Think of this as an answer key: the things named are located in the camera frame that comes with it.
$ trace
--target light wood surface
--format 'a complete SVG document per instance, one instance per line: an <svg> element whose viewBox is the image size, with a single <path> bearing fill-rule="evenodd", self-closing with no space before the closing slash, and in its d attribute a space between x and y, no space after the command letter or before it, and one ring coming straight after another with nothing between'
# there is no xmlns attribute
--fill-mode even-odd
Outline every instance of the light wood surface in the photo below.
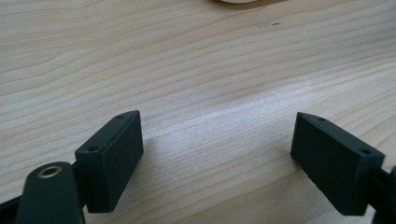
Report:
<svg viewBox="0 0 396 224"><path fill-rule="evenodd" d="M145 155L88 223L371 223L290 158L297 111L396 164L396 1L2 1L0 202L113 116Z"/></svg>

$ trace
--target black clamp jaw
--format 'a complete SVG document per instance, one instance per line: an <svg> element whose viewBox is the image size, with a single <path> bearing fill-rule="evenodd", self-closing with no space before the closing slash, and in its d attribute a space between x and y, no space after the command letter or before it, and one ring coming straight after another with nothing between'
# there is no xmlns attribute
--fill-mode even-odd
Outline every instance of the black clamp jaw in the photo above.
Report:
<svg viewBox="0 0 396 224"><path fill-rule="evenodd" d="M76 150L76 162L30 173L21 197L0 205L0 223L84 224L90 213L115 209L143 155L139 111L120 114Z"/></svg>
<svg viewBox="0 0 396 224"><path fill-rule="evenodd" d="M375 210L374 224L396 223L396 166L385 155L326 119L298 113L291 156L344 216Z"/></svg>

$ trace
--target screw hole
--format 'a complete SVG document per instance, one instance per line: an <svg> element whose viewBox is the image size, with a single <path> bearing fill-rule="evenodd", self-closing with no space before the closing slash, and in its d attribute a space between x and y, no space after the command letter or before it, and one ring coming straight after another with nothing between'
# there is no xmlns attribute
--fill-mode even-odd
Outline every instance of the screw hole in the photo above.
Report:
<svg viewBox="0 0 396 224"><path fill-rule="evenodd" d="M99 150L99 147L89 147L88 150L89 150L90 152L95 152L95 151L98 151L98 150Z"/></svg>
<svg viewBox="0 0 396 224"><path fill-rule="evenodd" d="M62 167L60 166L51 166L51 167L47 167L46 169L40 171L40 173L38 173L38 177L45 179L45 178L50 178L53 177L57 174L59 174L62 171Z"/></svg>
<svg viewBox="0 0 396 224"><path fill-rule="evenodd" d="M366 154L366 155L370 155L370 154L371 154L371 151L370 151L370 150L364 149L364 148L360 149L360 152L362 152L362 153L364 153L364 154Z"/></svg>

